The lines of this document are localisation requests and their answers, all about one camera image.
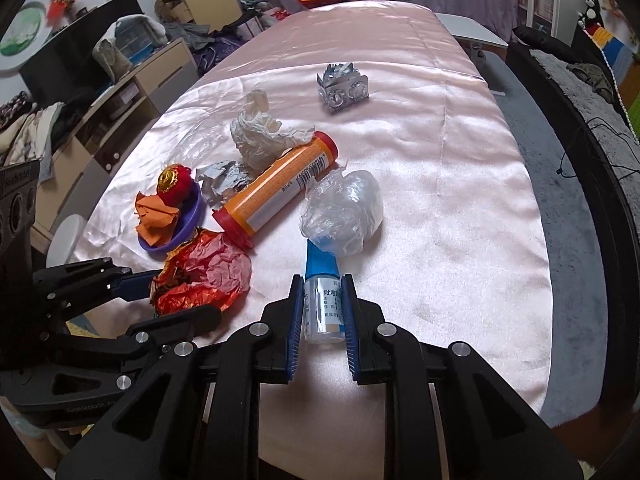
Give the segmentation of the black cat plush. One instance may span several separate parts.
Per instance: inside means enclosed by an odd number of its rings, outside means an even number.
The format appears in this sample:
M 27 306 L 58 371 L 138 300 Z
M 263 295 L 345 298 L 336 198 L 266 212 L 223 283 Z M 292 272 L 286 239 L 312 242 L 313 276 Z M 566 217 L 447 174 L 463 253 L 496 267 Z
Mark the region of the black cat plush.
M 578 15 L 578 25 L 582 29 L 603 27 L 603 18 L 599 0 L 585 0 L 585 11 Z

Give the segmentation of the crumpled white tissue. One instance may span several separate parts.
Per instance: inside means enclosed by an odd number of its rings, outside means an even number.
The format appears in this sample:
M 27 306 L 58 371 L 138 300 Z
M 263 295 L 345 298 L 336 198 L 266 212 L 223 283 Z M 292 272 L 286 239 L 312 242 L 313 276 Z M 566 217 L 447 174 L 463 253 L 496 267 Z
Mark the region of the crumpled white tissue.
M 268 169 L 285 152 L 311 142 L 314 127 L 284 128 L 270 113 L 267 93 L 255 89 L 244 96 L 230 133 L 243 162 L 254 172 Z

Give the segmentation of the orange crumpled paper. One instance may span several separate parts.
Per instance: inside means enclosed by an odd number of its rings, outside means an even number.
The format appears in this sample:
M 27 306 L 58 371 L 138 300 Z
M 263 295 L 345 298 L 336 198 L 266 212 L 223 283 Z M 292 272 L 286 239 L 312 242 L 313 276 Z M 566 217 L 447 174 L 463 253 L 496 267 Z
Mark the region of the orange crumpled paper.
M 180 216 L 177 207 L 165 205 L 157 195 L 138 193 L 134 209 L 139 219 L 137 233 L 146 244 L 156 247 L 172 239 Z

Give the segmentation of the purple bag on floor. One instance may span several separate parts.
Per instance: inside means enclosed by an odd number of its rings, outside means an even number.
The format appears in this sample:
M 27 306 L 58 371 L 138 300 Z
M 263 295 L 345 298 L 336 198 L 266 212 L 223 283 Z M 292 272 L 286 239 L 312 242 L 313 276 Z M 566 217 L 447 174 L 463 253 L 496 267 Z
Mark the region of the purple bag on floor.
M 217 36 L 201 49 L 192 52 L 198 76 L 204 76 L 229 55 L 242 47 L 245 40 L 238 36 Z

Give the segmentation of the red orange foil wrapper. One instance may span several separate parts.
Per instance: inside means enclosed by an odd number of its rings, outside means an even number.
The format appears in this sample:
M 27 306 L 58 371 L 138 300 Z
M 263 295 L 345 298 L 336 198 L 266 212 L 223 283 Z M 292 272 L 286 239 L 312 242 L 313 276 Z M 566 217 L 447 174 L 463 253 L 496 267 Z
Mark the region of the red orange foil wrapper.
M 158 316 L 201 306 L 224 311 L 250 289 L 252 262 L 221 232 L 197 228 L 167 255 L 152 279 L 150 303 Z

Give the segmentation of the crumpled silver foil ball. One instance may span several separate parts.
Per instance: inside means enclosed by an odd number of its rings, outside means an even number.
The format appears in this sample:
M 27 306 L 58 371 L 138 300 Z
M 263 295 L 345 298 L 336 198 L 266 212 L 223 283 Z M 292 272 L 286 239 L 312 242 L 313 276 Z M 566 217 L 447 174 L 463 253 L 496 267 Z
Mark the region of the crumpled silver foil ball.
M 195 173 L 195 180 L 201 187 L 204 200 L 213 211 L 221 209 L 256 177 L 256 172 L 250 166 L 236 160 L 214 162 Z

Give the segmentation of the clear plastic wrap ball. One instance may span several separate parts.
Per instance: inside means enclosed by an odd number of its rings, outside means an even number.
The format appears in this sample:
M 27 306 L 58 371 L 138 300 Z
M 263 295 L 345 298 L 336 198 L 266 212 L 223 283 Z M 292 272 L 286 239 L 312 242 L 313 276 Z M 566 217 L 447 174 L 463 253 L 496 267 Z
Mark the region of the clear plastic wrap ball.
M 299 229 L 337 258 L 360 254 L 384 219 L 381 185 L 367 170 L 331 170 L 305 191 Z

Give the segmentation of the small blue capped bottle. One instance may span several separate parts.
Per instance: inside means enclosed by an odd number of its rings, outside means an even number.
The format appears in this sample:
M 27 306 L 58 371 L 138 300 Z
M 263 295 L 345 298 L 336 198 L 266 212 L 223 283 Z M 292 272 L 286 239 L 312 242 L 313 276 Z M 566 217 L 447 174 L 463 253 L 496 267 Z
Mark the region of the small blue capped bottle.
M 337 260 L 311 240 L 307 242 L 304 307 L 306 341 L 333 344 L 344 339 L 342 276 Z

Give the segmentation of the wooden tv cabinet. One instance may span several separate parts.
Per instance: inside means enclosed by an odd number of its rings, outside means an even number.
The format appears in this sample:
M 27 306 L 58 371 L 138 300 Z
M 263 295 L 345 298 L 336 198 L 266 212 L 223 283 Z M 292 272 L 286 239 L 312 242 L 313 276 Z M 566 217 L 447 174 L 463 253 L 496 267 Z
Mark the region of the wooden tv cabinet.
M 52 178 L 38 186 L 32 244 L 49 244 L 72 214 L 89 218 L 142 136 L 197 80 L 192 53 L 178 39 L 105 90 L 53 153 Z

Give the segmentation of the pink satin tablecloth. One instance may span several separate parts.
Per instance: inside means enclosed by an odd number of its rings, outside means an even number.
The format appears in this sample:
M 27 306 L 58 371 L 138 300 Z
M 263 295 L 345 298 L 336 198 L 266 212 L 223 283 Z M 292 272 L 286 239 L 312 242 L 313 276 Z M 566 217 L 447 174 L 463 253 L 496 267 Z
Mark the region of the pink satin tablecloth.
M 435 346 L 467 342 L 539 411 L 552 287 L 532 182 L 488 85 L 423 6 L 329 6 L 250 40 L 144 136 L 96 205 L 76 257 L 152 268 L 134 199 L 167 165 L 238 159 L 230 130 L 254 113 L 257 92 L 287 139 L 323 131 L 340 158 L 254 236 L 250 290 L 212 341 L 282 298 L 314 242 L 336 253 L 358 295 L 390 322 Z

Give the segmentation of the white side table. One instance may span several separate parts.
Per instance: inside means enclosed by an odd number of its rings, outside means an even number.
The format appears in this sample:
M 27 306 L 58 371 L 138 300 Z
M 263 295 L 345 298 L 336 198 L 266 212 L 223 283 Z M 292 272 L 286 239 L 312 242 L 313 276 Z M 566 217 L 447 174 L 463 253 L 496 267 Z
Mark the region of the white side table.
M 435 16 L 456 39 L 499 50 L 508 48 L 508 44 L 502 38 L 472 18 L 438 12 Z

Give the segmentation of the black television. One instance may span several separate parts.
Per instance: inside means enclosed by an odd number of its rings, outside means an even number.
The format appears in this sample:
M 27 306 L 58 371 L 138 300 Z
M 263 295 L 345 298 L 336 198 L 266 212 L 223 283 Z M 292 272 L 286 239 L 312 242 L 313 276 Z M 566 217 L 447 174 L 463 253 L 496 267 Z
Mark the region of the black television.
M 110 78 L 93 48 L 119 18 L 141 13 L 138 0 L 111 0 L 55 34 L 20 68 L 32 99 L 47 107 L 67 102 L 80 89 L 104 89 Z

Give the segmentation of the white cylindrical trash bin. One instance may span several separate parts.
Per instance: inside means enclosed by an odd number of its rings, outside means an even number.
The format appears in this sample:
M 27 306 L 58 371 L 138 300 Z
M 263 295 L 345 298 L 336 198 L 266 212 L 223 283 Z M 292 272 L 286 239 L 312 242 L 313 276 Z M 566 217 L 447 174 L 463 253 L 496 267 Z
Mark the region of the white cylindrical trash bin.
M 84 232 L 87 220 L 80 214 L 71 214 L 56 229 L 49 250 L 46 265 L 48 268 L 62 266 L 70 261 L 75 246 Z

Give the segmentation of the grey sofa throw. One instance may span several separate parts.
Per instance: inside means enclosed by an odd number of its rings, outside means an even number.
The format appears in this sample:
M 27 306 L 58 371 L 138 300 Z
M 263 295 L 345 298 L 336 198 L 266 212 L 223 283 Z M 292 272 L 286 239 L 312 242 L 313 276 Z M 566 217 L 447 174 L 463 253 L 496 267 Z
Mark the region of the grey sofa throw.
M 614 107 L 618 97 L 600 66 L 566 62 L 541 50 L 530 54 L 555 82 L 600 145 L 605 166 L 611 167 L 639 223 L 639 141 Z

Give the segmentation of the striped knitted blanket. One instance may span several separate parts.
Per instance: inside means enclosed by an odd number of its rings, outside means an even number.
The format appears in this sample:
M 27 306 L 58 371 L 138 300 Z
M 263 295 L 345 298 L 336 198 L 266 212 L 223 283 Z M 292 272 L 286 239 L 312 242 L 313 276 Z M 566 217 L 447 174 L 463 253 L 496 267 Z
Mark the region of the striped knitted blanket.
M 639 57 L 626 44 L 600 25 L 587 28 L 589 36 L 602 51 L 611 67 L 618 93 L 627 112 L 631 127 L 639 135 Z

